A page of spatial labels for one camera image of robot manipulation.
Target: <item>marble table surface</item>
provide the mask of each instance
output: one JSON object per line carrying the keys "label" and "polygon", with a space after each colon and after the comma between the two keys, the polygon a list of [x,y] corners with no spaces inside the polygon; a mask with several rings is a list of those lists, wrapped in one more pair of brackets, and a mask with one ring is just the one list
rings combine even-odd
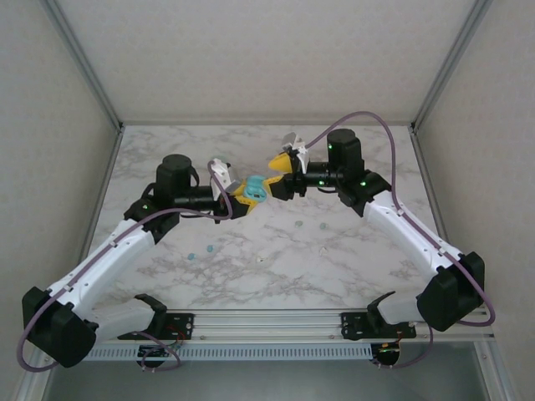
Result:
{"label": "marble table surface", "polygon": [[[207,185],[207,161],[223,158],[248,175],[276,175],[268,161],[280,140],[296,132],[307,141],[318,126],[129,126],[94,235],[102,242],[123,212],[155,179],[161,159],[188,155]],[[363,145],[366,167],[390,181],[390,146],[380,127],[351,126]],[[435,230],[406,127],[392,127],[400,198]],[[311,160],[326,160],[326,144]],[[193,260],[188,256],[195,254]],[[336,195],[310,189],[293,201],[273,198],[251,215],[215,225],[181,220],[103,295],[100,306],[146,292],[172,309],[316,309],[365,307],[392,290],[423,288],[407,257],[385,236],[344,206]]]}

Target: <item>blue object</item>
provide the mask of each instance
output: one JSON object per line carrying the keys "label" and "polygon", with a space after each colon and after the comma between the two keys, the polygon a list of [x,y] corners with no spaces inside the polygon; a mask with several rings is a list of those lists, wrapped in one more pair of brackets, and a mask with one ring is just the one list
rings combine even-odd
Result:
{"label": "blue object", "polygon": [[264,180],[266,180],[266,177],[262,175],[249,175],[245,181],[243,196],[257,202],[264,202],[268,197],[262,185]]}

